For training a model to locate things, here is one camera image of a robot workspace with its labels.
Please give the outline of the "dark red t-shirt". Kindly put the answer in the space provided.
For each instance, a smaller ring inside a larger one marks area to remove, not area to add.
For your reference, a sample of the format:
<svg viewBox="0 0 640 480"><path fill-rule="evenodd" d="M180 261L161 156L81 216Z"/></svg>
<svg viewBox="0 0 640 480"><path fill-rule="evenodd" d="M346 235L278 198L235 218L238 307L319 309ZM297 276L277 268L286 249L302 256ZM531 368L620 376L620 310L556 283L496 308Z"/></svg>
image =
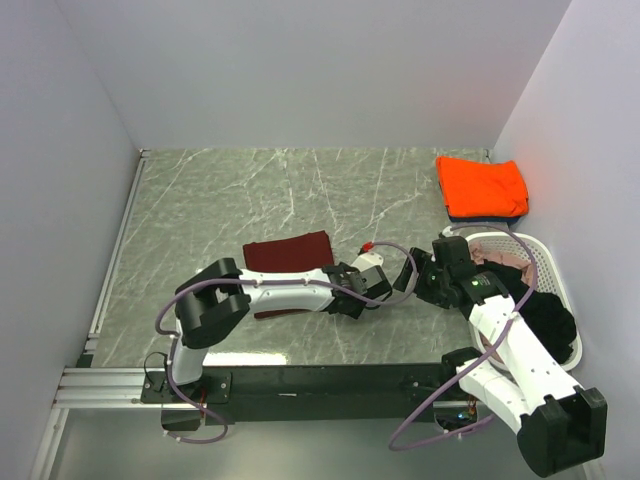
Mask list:
<svg viewBox="0 0 640 480"><path fill-rule="evenodd" d="M329 235L325 231L243 247L247 270L260 273L297 273L335 264Z"/></svg>

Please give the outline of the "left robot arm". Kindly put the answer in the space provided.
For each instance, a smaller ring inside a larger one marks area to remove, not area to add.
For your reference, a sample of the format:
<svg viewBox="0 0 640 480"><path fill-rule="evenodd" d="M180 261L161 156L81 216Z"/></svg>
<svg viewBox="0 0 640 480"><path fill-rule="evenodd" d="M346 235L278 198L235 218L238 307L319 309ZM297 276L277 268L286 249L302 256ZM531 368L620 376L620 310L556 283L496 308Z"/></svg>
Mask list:
<svg viewBox="0 0 640 480"><path fill-rule="evenodd" d="M382 267L362 270L341 262L295 273L265 273L223 258L176 291L177 347L164 389L176 401L193 399L200 388L208 349L221 343L247 315L284 311L342 314L357 319L392 293Z"/></svg>

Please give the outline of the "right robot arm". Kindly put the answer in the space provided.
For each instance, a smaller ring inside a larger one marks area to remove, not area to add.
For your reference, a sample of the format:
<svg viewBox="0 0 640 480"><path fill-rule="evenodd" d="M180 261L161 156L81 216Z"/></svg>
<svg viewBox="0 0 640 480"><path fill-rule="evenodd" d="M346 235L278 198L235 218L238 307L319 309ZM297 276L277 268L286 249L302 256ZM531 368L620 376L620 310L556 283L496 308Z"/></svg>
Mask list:
<svg viewBox="0 0 640 480"><path fill-rule="evenodd" d="M407 417L412 422L442 394L467 394L484 403L515 433L529 468L546 478L603 456L608 405L596 388L583 388L531 331L514 299L492 271L481 272L465 239L439 239L418 261L416 296L457 308L491 344L446 354L439 387Z"/></svg>

